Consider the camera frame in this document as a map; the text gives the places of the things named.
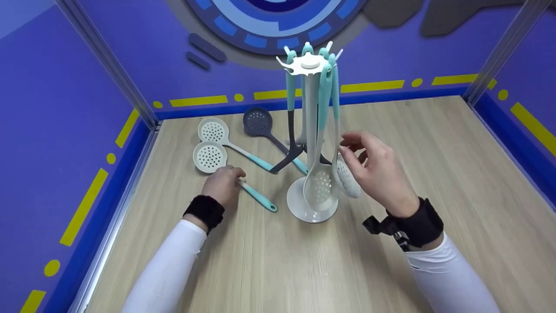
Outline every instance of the wooden table surface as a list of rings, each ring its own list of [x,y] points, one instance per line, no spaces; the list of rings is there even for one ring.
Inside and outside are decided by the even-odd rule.
[[[398,153],[417,193],[431,199],[462,254],[503,312],[554,312],[556,218],[460,97],[349,105],[344,129],[364,129]],[[272,132],[287,138],[286,112]],[[276,164],[284,156],[242,131],[242,115],[221,116],[230,140]],[[119,312],[135,280],[201,191],[192,151],[202,118],[166,120],[95,289],[89,312]],[[296,111],[300,131],[301,111]],[[331,158],[333,127],[325,149]],[[271,213],[241,192],[238,210],[207,239],[179,312],[429,312],[392,238],[361,225],[384,209],[362,195],[340,198],[320,224],[297,220],[286,192],[301,173],[272,175],[230,148],[229,164],[279,208]]]

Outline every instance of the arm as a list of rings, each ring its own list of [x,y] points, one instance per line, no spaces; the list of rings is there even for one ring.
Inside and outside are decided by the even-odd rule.
[[[500,312],[488,288],[444,233],[437,247],[406,252],[415,282],[435,312]]]
[[[187,207],[183,219],[166,237],[135,282],[123,312],[175,310],[197,253],[210,231],[222,221],[224,207],[237,198],[237,177],[245,177],[245,172],[228,165],[207,179],[201,195]]]
[[[420,200],[392,148],[362,131],[348,132],[342,137],[340,153],[361,188],[394,219],[408,221],[420,209]],[[356,156],[358,150],[363,152]],[[427,233],[420,232],[419,227],[423,225],[412,224],[406,232]],[[406,252],[417,286],[433,310],[436,313],[499,312],[471,265],[441,229],[436,231],[440,235],[433,234],[421,247],[409,246]]]
[[[179,221],[135,282],[123,312],[172,311],[206,237],[201,227]]]

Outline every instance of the black wrist band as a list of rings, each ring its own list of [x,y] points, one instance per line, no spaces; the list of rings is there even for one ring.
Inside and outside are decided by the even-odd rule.
[[[419,209],[408,218],[394,217],[390,214],[379,222],[374,216],[363,222],[363,226],[372,234],[394,236],[404,251],[409,246],[422,247],[440,237],[444,231],[444,222],[438,216],[428,199],[419,198]]]
[[[195,216],[207,225],[207,234],[209,234],[213,228],[222,222],[224,207],[212,197],[198,195],[193,198],[193,201],[191,201],[183,216],[186,214]]]

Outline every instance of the yellow stripe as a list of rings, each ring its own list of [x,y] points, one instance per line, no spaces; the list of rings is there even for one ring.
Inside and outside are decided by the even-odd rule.
[[[133,109],[133,111],[131,111],[131,114],[127,118],[126,123],[123,125],[123,128],[120,131],[118,138],[116,138],[116,144],[120,148],[123,147],[123,145],[126,143],[127,137],[130,135],[131,130],[133,129],[133,126],[135,125],[135,122],[137,121],[138,117],[139,117],[139,112]]]
[[[180,106],[192,106],[192,105],[218,104],[218,103],[227,103],[227,102],[228,102],[228,97],[226,97],[225,95],[221,95],[221,96],[210,96],[210,97],[174,99],[174,100],[170,100],[170,105],[172,105],[173,107],[180,107]]]
[[[490,90],[494,89],[494,87],[496,86],[497,83],[498,82],[496,81],[496,79],[492,79],[490,81],[490,83],[488,84],[488,89],[490,89]]]
[[[297,88],[295,90],[295,96],[296,97],[301,96],[300,88]],[[255,100],[282,99],[286,97],[287,97],[286,90],[270,90],[270,91],[253,92],[253,98]]]
[[[35,313],[45,294],[46,291],[32,290],[19,313]]]
[[[516,102],[512,113],[556,157],[556,137],[546,129],[521,103]]]
[[[464,84],[466,82],[473,82],[475,78],[477,78],[477,74],[438,76],[434,78],[432,85],[437,86],[437,85]]]
[[[93,203],[95,202],[98,193],[101,191],[102,185],[104,185],[107,177],[108,172],[106,172],[103,168],[98,170],[98,173],[91,183],[89,190],[87,190],[87,193],[81,200],[81,204],[79,205],[77,211],[75,211],[75,214],[73,215],[73,218],[69,222],[70,224],[66,228],[64,235],[62,235],[62,239],[60,239],[61,244],[65,246],[72,245],[73,240],[77,236],[81,225],[83,225],[83,222],[85,221],[87,214],[91,210],[91,207],[93,206]]]
[[[361,91],[377,91],[387,89],[398,89],[404,87],[404,80],[365,82],[363,84],[342,85],[340,92],[345,94],[348,92]]]

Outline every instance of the person's right hand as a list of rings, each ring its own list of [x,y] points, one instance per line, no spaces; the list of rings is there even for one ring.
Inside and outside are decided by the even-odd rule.
[[[392,148],[365,131],[349,131],[342,137],[340,153],[363,191],[393,216],[412,216],[419,209],[419,198]],[[359,150],[364,151],[356,156]]]

